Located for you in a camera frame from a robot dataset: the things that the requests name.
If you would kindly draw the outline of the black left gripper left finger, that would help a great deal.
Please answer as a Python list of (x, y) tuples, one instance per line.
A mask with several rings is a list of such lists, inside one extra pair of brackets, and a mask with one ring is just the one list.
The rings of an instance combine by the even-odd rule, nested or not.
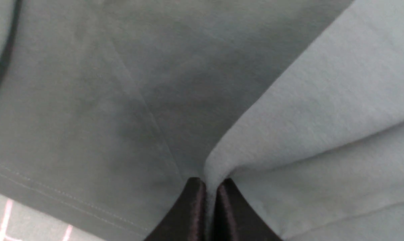
[(203, 241), (205, 239), (206, 186), (198, 177), (185, 187), (146, 241)]

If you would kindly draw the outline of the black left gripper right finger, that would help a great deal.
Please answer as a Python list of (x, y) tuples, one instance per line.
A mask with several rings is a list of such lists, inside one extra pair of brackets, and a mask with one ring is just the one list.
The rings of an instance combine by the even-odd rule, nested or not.
[(281, 241), (249, 205), (231, 178), (217, 188), (215, 241)]

